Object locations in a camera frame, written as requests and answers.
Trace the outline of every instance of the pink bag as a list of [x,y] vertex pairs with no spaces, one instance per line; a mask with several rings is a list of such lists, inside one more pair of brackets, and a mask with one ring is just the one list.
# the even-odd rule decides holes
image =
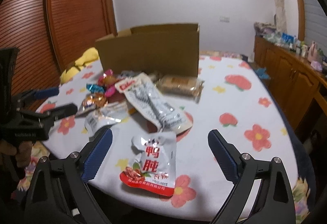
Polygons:
[[315,42],[312,42],[308,53],[308,61],[309,62],[317,61],[317,56],[318,56],[317,44]]

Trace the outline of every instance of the wrapped candy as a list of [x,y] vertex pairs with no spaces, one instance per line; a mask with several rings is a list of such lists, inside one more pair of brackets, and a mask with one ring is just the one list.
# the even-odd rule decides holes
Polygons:
[[111,69],[108,69],[106,72],[103,73],[103,75],[101,77],[99,77],[99,80],[98,80],[98,85],[99,86],[105,86],[104,79],[107,76],[113,76],[113,71]]
[[80,108],[76,113],[76,117],[88,113],[96,108],[101,108],[107,104],[107,98],[102,93],[92,93],[86,96],[82,101]]
[[86,88],[91,91],[91,93],[104,93],[104,88],[96,84],[86,84]]
[[113,71],[108,69],[106,72],[98,80],[98,85],[102,87],[106,87],[105,96],[107,98],[111,97],[115,94],[116,89],[114,84],[117,82],[117,79],[113,76]]

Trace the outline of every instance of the cardboard box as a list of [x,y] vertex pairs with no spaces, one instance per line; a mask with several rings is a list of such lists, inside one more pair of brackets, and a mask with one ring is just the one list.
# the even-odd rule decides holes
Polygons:
[[159,24],[120,31],[95,41],[103,69],[197,77],[198,24]]

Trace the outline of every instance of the plastic bag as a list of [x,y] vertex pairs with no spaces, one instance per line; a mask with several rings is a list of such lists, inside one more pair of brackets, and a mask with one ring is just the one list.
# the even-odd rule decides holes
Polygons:
[[85,128],[90,135],[93,135],[101,127],[121,123],[125,118],[135,112],[135,108],[127,101],[107,104],[86,116]]
[[115,87],[158,131],[180,134],[192,127],[185,113],[168,103],[145,73],[117,82]]
[[164,76],[158,81],[157,87],[163,93],[185,95],[199,100],[203,83],[203,80],[194,77]]
[[138,154],[120,174],[120,180],[130,187],[172,196],[176,180],[176,134],[134,136],[132,145]]

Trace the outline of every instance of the blue candy wrapper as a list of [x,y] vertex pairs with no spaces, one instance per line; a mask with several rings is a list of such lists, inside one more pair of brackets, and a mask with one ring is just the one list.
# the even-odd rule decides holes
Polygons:
[[91,93],[104,93],[105,90],[103,87],[96,84],[86,84],[86,88],[91,91]]

